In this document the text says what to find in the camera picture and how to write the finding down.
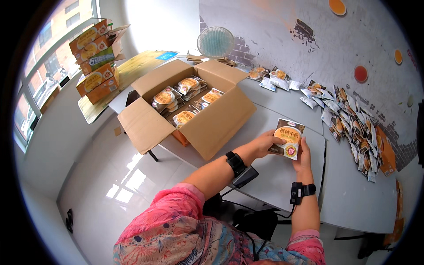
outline floor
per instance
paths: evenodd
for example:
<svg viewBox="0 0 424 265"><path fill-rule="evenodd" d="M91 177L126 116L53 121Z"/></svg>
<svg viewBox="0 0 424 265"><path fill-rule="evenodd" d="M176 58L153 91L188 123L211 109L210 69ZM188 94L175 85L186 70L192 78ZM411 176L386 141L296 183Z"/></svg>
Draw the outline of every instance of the floor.
<svg viewBox="0 0 424 265"><path fill-rule="evenodd" d="M63 216L73 209L73 237L92 265L111 264L113 245L124 228L150 205L158 191L171 188L195 170L160 146L152 149L159 162L149 154L140 155L123 131L115 136L119 126L113 117L94 136L59 199ZM225 199L254 209L262 207L262 203L237 191ZM277 225L272 241L286 245L290 229L290 225ZM358 234L322 224L327 264L365 264L366 259L356 258L361 239L333 240L335 236Z"/></svg>

